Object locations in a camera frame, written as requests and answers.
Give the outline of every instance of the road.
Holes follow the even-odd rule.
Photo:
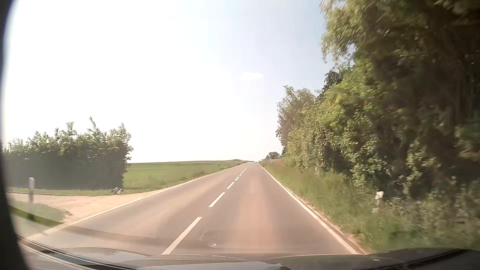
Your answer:
[[[34,239],[161,254],[350,254],[258,163],[248,162]]]

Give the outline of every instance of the roadside grass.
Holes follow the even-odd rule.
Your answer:
[[[9,207],[12,215],[49,227],[61,224],[65,216],[65,211],[44,204],[34,204],[32,213],[29,213],[30,210],[27,202],[9,200]]]
[[[242,163],[244,160],[179,161],[131,163],[123,178],[124,192],[132,194],[157,190],[180,184],[203,175],[219,172]],[[9,191],[28,192],[28,188],[9,187]],[[111,195],[111,190],[52,190],[36,189],[36,193],[101,196]]]
[[[480,223],[465,218],[464,206],[450,205],[441,196],[423,201],[391,200],[383,211],[376,206],[373,188],[354,189],[346,177],[328,172],[299,171],[282,160],[263,160],[277,180],[322,212],[344,233],[350,233],[370,251],[415,247],[454,247],[480,250]]]

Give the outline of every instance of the tree foliage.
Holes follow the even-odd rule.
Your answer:
[[[322,8],[325,55],[339,68],[354,65],[327,74],[322,98],[295,107],[281,137],[288,161],[334,169],[388,196],[425,198],[476,182],[479,2],[330,0]],[[279,111],[298,105],[289,100]]]
[[[280,157],[280,154],[278,154],[277,152],[270,152],[265,158],[275,160],[275,159],[278,159],[279,157]]]
[[[300,109],[305,104],[313,103],[314,95],[306,88],[300,90],[295,90],[291,86],[284,86],[284,88],[285,97],[277,104],[278,128],[276,136],[285,148],[288,143],[288,133],[300,124]]]
[[[92,127],[78,133],[73,122],[53,136],[35,132],[26,141],[8,142],[4,164],[9,186],[26,187],[34,177],[36,188],[110,189],[122,186],[127,171],[131,135],[120,124],[109,132],[101,131],[90,117]]]

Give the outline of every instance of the gravel shoulder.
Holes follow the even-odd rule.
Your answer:
[[[35,195],[34,203],[48,205],[66,212],[62,223],[72,223],[110,208],[131,202],[136,199],[158,192],[158,190],[108,196],[53,196]],[[9,193],[7,197],[16,201],[28,201],[27,194]]]

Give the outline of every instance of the farmland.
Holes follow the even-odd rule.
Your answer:
[[[215,161],[179,161],[131,163],[123,179],[123,194],[146,192],[180,184],[203,175],[225,170],[242,163],[244,160]],[[27,188],[9,188],[10,191],[26,192]],[[101,190],[52,190],[37,189],[36,193],[69,195],[110,195],[109,189]]]

